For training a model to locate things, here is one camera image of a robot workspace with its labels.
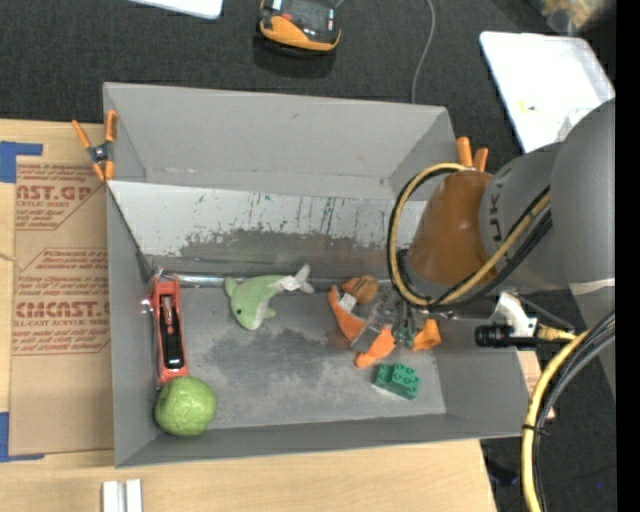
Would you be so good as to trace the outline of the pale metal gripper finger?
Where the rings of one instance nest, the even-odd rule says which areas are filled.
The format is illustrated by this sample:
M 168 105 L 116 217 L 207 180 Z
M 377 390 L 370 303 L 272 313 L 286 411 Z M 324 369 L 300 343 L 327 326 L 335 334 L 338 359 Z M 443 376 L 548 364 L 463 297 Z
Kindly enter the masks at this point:
M 344 293 L 339 301 L 339 306 L 348 318 L 365 320 L 370 312 L 369 301 L 359 301 L 350 293 Z
M 384 327 L 385 324 L 378 321 L 366 322 L 363 329 L 350 342 L 350 349 L 368 350 L 382 333 Z

